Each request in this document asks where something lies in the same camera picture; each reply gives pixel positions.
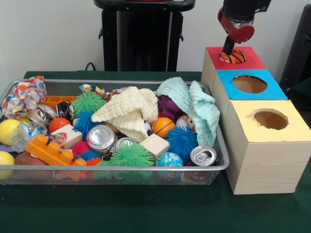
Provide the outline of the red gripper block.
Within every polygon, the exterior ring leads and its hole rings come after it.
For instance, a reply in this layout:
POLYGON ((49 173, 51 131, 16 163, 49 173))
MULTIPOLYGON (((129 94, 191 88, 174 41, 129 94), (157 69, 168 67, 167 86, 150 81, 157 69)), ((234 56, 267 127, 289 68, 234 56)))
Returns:
POLYGON ((250 21, 232 20, 224 14, 222 8, 218 12, 218 21, 228 34, 222 49, 222 53, 226 55, 232 54, 235 43, 244 43, 255 33, 253 19, 250 21))

